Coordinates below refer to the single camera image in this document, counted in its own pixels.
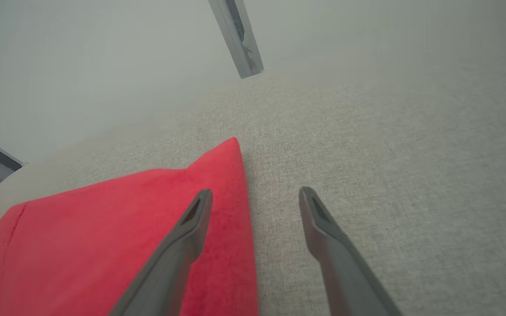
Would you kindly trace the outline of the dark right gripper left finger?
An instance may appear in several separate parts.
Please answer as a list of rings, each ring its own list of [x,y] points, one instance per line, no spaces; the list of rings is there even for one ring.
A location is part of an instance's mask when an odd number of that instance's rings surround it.
[[[211,190],[199,191],[119,298],[111,316],[179,315],[191,265],[205,244],[212,205]]]

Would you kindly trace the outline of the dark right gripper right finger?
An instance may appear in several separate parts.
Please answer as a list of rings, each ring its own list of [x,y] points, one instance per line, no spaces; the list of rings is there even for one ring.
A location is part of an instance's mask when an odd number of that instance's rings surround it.
[[[308,250],[321,266],[331,315],[401,316],[315,190],[299,190],[299,208]]]

